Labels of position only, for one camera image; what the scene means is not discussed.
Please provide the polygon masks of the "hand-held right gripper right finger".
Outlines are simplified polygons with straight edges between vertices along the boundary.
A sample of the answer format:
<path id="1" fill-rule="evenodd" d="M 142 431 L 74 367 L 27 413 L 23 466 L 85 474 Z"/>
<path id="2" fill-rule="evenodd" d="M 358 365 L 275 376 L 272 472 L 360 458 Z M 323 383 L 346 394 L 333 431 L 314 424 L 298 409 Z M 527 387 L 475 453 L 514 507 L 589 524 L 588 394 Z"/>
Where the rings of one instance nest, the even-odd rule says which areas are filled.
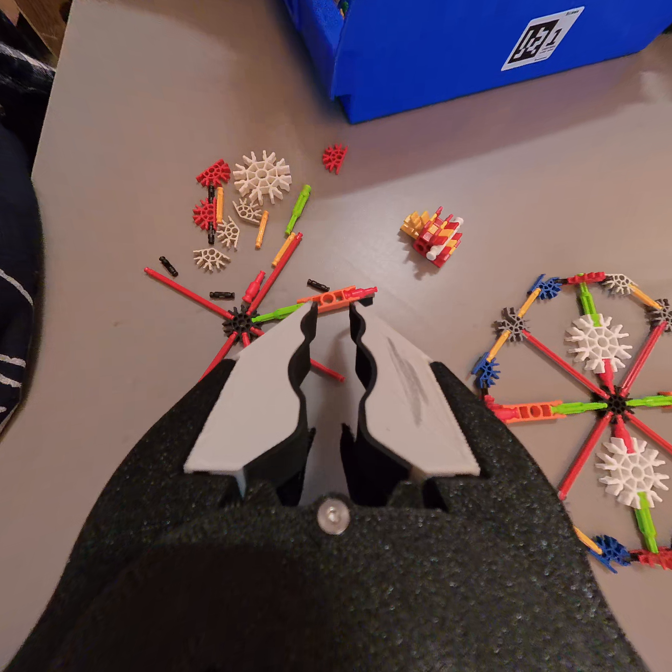
<path id="1" fill-rule="evenodd" d="M 449 406 L 432 358 L 396 332 L 372 307 L 352 304 L 350 335 L 356 375 L 364 388 L 356 435 L 345 427 L 341 460 L 351 500 L 388 505 L 401 483 L 417 484 L 431 500 L 433 478 L 481 475 Z"/>

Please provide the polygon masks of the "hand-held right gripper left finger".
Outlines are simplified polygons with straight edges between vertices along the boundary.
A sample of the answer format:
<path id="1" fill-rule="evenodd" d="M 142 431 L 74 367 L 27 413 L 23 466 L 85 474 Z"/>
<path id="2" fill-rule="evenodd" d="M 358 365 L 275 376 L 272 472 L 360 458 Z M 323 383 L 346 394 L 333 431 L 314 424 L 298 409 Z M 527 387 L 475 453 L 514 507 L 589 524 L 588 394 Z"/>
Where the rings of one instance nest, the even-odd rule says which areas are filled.
<path id="1" fill-rule="evenodd" d="M 314 433 L 300 385 L 310 370 L 317 307 L 304 304 L 235 362 L 183 471 L 231 476 L 242 496 L 267 481 L 297 506 Z"/>

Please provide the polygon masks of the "red spoked toy assembly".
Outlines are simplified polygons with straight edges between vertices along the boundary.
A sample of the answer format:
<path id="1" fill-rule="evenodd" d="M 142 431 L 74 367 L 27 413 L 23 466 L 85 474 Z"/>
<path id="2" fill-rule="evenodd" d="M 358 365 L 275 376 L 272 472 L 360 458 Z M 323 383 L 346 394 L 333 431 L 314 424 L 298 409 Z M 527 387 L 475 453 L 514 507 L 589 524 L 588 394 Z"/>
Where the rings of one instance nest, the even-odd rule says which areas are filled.
<path id="1" fill-rule="evenodd" d="M 197 295 L 178 282 L 168 278 L 165 275 L 162 275 L 154 269 L 149 267 L 145 268 L 145 273 L 148 277 L 160 282 L 164 286 L 171 288 L 178 294 L 189 298 L 193 302 L 207 308 L 208 310 L 211 310 L 213 313 L 223 318 L 223 329 L 226 335 L 226 340 L 220 351 L 206 369 L 204 373 L 205 376 L 209 374 L 216 365 L 223 361 L 223 359 L 236 343 L 242 343 L 243 347 L 247 348 L 250 346 L 252 341 L 262 337 L 264 332 L 261 329 L 261 324 L 263 323 L 270 321 L 281 321 L 286 317 L 293 315 L 299 308 L 304 306 L 315 305 L 317 307 L 318 314 L 323 315 L 333 312 L 334 310 L 339 310 L 343 307 L 349 307 L 355 302 L 365 302 L 369 305 L 373 301 L 373 298 L 378 291 L 377 287 L 358 288 L 357 286 L 347 286 L 338 290 L 331 290 L 327 293 L 300 298 L 294 304 L 279 308 L 271 313 L 259 313 L 258 309 L 260 308 L 262 301 L 273 287 L 275 281 L 280 277 L 281 271 L 285 266 L 287 266 L 291 256 L 298 249 L 302 240 L 303 234 L 301 232 L 296 233 L 295 239 L 288 248 L 286 254 L 282 257 L 278 266 L 274 268 L 273 272 L 268 278 L 265 276 L 264 282 L 262 283 L 259 293 L 257 294 L 257 297 L 253 303 L 248 305 L 243 302 L 240 308 L 234 307 L 230 310 L 216 306 L 214 302 Z"/>

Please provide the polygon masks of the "red fan toy connector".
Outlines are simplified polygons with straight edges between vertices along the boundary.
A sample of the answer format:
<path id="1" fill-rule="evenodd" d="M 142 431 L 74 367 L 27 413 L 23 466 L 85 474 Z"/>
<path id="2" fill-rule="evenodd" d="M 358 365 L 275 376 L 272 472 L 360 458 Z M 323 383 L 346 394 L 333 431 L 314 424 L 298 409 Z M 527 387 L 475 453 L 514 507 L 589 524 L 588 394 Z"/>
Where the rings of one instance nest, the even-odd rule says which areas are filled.
<path id="1" fill-rule="evenodd" d="M 197 182 L 205 187 L 219 188 L 231 179 L 231 169 L 224 159 L 219 159 L 197 175 Z"/>

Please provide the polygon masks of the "blue plastic bin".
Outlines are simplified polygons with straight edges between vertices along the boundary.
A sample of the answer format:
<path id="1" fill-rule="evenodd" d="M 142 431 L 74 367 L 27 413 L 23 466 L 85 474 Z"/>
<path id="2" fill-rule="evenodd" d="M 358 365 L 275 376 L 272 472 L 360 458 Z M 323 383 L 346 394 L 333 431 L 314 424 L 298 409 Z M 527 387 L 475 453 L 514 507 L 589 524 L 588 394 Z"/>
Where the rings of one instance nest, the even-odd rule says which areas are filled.
<path id="1" fill-rule="evenodd" d="M 637 53 L 670 1 L 284 1 L 351 123 Z M 584 11 L 549 59 L 501 71 L 530 20 Z"/>

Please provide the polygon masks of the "red yellow connector stack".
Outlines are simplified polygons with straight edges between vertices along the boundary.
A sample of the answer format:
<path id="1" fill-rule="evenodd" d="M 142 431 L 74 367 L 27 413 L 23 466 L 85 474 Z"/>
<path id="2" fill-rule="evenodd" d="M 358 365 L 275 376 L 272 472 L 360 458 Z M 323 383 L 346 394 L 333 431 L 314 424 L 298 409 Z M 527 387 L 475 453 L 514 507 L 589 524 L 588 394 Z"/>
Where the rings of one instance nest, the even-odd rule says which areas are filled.
<path id="1" fill-rule="evenodd" d="M 400 231 L 413 239 L 415 249 L 427 261 L 442 268 L 459 247 L 464 220 L 454 214 L 441 217 L 440 206 L 433 214 L 412 212 L 400 226 Z"/>

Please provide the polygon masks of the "colourful toy wheel model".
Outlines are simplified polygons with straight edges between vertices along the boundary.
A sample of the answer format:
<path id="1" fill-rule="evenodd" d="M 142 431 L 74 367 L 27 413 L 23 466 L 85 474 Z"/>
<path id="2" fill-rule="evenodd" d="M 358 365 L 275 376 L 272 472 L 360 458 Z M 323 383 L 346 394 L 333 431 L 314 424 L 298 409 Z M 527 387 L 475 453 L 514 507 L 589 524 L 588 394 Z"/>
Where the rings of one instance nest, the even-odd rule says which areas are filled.
<path id="1" fill-rule="evenodd" d="M 631 296 L 646 310 L 649 332 L 638 353 L 626 343 L 628 334 L 610 316 L 595 306 L 592 288 L 600 286 L 612 296 Z M 573 288 L 580 308 L 579 316 L 567 329 L 564 342 L 573 363 L 566 361 L 535 337 L 527 326 L 526 315 L 537 301 L 549 301 L 563 290 Z M 597 457 L 598 481 L 607 495 L 634 513 L 642 549 L 631 550 L 609 535 L 589 537 L 575 527 L 575 533 L 588 553 L 612 573 L 615 565 L 638 563 L 671 570 L 671 546 L 659 544 L 652 510 L 662 501 L 659 492 L 671 490 L 671 477 L 660 471 L 665 460 L 658 448 L 671 455 L 671 442 L 665 440 L 636 415 L 642 408 L 671 410 L 671 392 L 633 397 L 632 387 L 651 357 L 661 337 L 671 332 L 671 303 L 654 300 L 628 276 L 621 273 L 579 273 L 567 278 L 540 275 L 527 291 L 520 308 L 506 308 L 495 322 L 497 339 L 476 361 L 471 376 L 483 403 L 504 424 L 529 424 L 594 413 L 595 424 L 573 458 L 558 486 L 559 499 L 565 501 L 589 458 Z M 589 402 L 521 402 L 501 404 L 491 389 L 500 377 L 497 354 L 508 342 L 525 343 L 553 362 L 591 394 Z"/>

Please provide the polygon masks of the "green toy rod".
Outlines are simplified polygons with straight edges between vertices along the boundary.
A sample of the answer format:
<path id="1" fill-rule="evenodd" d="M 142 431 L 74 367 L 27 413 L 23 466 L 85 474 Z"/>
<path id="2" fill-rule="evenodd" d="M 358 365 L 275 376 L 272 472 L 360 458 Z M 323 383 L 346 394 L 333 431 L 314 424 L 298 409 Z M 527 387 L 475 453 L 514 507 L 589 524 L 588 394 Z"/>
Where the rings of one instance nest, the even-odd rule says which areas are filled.
<path id="1" fill-rule="evenodd" d="M 298 221 L 298 218 L 301 216 L 308 198 L 310 197 L 312 188 L 309 184 L 304 184 L 298 194 L 297 200 L 294 204 L 294 207 L 292 208 L 292 214 L 290 216 L 290 220 L 287 224 L 287 227 L 285 229 L 285 235 L 289 237 L 291 233 L 294 230 L 294 227 L 296 225 L 296 222 Z"/>

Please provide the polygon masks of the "large white snowflake connector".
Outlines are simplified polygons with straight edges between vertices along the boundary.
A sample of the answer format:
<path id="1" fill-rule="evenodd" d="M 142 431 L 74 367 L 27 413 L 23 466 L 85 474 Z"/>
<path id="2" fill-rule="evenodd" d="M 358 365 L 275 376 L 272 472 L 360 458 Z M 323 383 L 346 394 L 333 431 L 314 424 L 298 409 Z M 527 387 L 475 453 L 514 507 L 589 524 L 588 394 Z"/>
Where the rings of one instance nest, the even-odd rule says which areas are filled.
<path id="1" fill-rule="evenodd" d="M 282 200 L 285 192 L 289 192 L 292 184 L 290 166 L 285 159 L 277 158 L 263 150 L 258 158 L 254 152 L 243 156 L 243 164 L 237 163 L 231 175 L 234 186 L 240 197 L 249 198 L 251 204 L 264 204 L 265 197 L 271 204 L 276 199 Z"/>

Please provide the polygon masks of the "person's dark striped clothing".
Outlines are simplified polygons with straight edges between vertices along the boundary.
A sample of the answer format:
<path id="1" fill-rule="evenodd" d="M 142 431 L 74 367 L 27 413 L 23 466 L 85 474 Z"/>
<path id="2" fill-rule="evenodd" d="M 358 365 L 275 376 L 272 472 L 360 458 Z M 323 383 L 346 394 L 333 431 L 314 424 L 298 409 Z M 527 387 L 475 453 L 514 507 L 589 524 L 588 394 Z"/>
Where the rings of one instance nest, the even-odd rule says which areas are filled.
<path id="1" fill-rule="evenodd" d="M 44 280 L 32 167 L 55 70 L 1 12 L 1 430 L 21 403 Z"/>

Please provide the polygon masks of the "white printed marker sticker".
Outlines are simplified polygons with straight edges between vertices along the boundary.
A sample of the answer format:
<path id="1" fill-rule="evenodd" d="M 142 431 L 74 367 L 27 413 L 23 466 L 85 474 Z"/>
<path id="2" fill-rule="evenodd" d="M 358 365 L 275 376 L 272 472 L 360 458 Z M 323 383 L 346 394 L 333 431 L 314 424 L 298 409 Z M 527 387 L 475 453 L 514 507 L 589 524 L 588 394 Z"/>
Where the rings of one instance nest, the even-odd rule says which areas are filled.
<path id="1" fill-rule="evenodd" d="M 530 20 L 501 71 L 549 59 L 583 11 L 581 6 Z"/>

